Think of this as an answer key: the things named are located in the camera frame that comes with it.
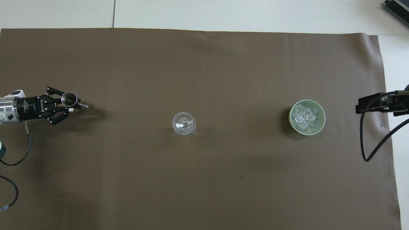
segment brown paper backdrop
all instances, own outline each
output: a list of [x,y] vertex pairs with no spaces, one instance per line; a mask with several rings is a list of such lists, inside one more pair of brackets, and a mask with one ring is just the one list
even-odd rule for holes
[[[391,141],[362,160],[358,98],[384,92],[376,36],[2,29],[0,95],[47,86],[90,109],[29,122],[0,166],[2,229],[400,229]],[[288,124],[312,99],[315,136]],[[197,131],[178,136],[180,111]],[[3,160],[23,125],[1,127]],[[367,151],[389,130],[366,116]],[[14,196],[0,181],[1,204]]]

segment wine glass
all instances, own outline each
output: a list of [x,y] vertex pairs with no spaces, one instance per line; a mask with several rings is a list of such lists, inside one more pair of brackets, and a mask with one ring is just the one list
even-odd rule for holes
[[184,137],[196,132],[196,121],[192,114],[187,112],[177,113],[172,120],[173,130]]

